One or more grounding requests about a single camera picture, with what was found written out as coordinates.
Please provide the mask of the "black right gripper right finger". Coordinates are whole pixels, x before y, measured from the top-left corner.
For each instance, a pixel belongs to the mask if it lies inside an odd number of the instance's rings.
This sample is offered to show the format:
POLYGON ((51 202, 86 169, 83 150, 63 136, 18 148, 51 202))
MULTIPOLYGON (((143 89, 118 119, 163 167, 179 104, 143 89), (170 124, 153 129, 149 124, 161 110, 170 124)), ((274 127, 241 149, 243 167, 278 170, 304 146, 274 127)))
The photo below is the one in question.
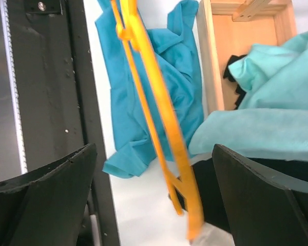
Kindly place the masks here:
POLYGON ((308 245, 308 162, 215 145, 213 163, 235 245, 308 245))

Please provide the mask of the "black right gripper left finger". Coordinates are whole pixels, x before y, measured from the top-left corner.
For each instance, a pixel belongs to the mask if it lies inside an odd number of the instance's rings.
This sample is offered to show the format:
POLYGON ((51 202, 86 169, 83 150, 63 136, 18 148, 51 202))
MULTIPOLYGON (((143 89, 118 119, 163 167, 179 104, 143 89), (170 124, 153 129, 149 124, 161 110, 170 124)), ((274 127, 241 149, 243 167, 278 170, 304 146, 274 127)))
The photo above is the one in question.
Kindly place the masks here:
POLYGON ((76 245, 97 161, 88 144, 0 182, 0 245, 76 245))

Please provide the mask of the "yellow plastic hanger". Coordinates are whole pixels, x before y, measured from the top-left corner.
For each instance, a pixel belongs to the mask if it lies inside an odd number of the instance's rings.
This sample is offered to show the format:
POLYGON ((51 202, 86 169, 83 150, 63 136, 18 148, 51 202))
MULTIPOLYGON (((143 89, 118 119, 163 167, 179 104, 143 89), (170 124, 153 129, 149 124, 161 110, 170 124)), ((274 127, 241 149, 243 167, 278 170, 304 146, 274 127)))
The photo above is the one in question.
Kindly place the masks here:
POLYGON ((184 197, 184 204, 188 211, 187 239, 193 242, 200 235, 204 224, 203 208, 182 131, 174 112, 174 107, 167 91, 162 72, 157 63, 146 29, 138 13, 137 1, 120 1, 120 3, 111 1, 110 3, 116 21, 116 33, 118 38, 122 41, 125 50, 140 104, 164 174, 172 204, 174 205, 176 213, 182 215, 183 209, 177 194, 180 193, 184 197), (176 178, 167 166, 156 126, 133 59, 132 50, 136 50, 140 53, 169 146, 179 170, 179 178, 176 178))

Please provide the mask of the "black t shirt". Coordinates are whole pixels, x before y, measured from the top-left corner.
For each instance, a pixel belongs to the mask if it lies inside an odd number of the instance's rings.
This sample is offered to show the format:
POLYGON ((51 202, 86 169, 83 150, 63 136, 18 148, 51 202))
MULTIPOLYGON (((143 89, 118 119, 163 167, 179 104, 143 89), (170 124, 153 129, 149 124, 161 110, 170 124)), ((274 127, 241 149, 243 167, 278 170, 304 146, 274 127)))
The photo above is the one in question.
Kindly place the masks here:
POLYGON ((222 144, 250 159, 308 162, 308 57, 232 56, 223 76, 237 84, 236 108, 207 118, 199 150, 222 144))

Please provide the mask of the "mint green t shirt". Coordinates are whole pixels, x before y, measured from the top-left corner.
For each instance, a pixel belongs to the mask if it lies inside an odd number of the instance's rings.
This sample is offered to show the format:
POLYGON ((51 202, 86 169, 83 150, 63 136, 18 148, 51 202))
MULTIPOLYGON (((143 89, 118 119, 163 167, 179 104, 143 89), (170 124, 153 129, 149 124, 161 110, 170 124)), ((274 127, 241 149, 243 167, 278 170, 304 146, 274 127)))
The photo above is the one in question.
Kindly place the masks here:
POLYGON ((197 128, 191 154, 216 144, 250 158, 308 161, 308 31, 281 46, 254 44, 228 66, 245 96, 197 128))

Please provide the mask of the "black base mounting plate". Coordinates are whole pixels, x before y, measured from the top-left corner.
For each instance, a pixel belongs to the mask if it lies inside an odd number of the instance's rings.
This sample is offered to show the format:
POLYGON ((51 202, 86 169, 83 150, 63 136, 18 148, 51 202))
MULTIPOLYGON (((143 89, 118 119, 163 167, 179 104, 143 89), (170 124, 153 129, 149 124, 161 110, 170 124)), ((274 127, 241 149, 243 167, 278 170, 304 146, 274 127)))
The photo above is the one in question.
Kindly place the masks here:
POLYGON ((83 1, 5 1, 28 170, 95 144, 101 245, 119 245, 83 1))

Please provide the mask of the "wooden clothes rack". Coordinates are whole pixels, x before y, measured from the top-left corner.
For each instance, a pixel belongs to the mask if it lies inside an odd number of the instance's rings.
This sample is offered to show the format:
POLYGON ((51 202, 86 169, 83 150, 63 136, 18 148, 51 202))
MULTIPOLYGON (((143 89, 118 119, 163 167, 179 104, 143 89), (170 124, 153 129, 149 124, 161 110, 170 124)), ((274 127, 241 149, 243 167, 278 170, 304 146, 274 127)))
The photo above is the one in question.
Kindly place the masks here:
POLYGON ((237 85, 223 77, 232 55, 297 34, 292 1, 200 1, 196 21, 209 112, 235 108, 237 85))

